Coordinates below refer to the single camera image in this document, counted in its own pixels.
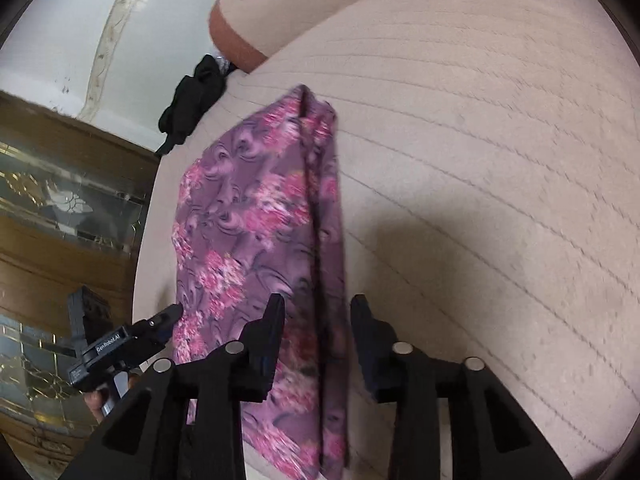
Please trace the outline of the left hand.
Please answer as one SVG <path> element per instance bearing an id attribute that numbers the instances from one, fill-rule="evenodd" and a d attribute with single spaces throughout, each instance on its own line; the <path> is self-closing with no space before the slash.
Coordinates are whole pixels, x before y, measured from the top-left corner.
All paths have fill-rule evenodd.
<path id="1" fill-rule="evenodd" d="M 141 370 L 137 368 L 130 370 L 127 374 L 121 372 L 115 376 L 113 385 L 103 385 L 98 390 L 84 394 L 85 404 L 97 422 L 102 422 L 105 418 L 105 405 L 114 406 L 140 377 Z"/>

